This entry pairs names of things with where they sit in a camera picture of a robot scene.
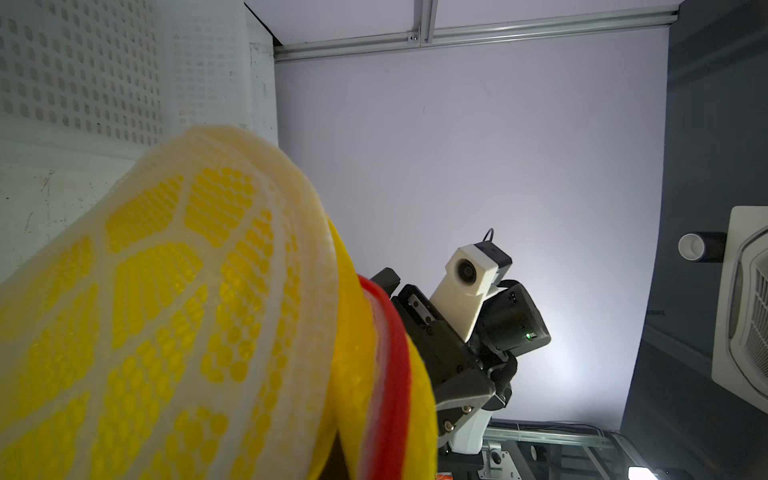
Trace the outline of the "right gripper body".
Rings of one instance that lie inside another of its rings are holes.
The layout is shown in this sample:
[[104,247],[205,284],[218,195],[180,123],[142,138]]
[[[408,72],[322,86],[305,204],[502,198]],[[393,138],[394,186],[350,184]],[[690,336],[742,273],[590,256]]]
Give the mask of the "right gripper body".
[[421,290],[411,284],[401,286],[397,273],[387,267],[372,281],[389,296],[410,339],[416,346],[433,391],[433,381],[445,381],[466,370],[485,373],[495,384],[496,393],[483,407],[498,411],[512,397],[511,380],[516,374],[516,358],[496,350],[473,333],[464,343]]

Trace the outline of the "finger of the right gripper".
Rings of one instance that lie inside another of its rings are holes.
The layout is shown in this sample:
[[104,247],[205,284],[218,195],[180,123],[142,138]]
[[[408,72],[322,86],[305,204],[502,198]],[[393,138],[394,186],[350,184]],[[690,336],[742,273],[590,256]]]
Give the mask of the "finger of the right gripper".
[[496,393],[495,384],[478,370],[433,381],[438,447],[481,447],[491,413],[483,407]]

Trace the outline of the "yellow mesh laundry bag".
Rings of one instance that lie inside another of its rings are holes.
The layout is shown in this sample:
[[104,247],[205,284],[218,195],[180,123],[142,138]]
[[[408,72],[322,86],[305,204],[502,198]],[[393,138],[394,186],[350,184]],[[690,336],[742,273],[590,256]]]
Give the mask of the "yellow mesh laundry bag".
[[388,295],[246,130],[149,150],[2,283],[5,479],[434,479],[437,440]]

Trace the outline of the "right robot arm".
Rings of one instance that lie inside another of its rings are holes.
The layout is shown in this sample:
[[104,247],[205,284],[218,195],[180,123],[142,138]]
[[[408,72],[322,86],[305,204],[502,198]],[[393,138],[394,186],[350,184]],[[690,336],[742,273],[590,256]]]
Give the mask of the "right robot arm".
[[501,281],[464,341],[416,286],[395,291],[400,277],[394,270],[383,269],[373,282],[390,296],[429,375],[438,453],[478,454],[492,414],[512,398],[519,357],[551,341],[528,291],[516,280]]

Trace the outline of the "white plastic basket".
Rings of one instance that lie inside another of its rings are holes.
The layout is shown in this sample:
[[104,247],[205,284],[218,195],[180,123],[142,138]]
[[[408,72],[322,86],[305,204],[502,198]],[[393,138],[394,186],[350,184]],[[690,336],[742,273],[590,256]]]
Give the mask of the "white plastic basket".
[[194,127],[276,142],[271,40],[242,1],[5,1],[1,161],[136,159]]

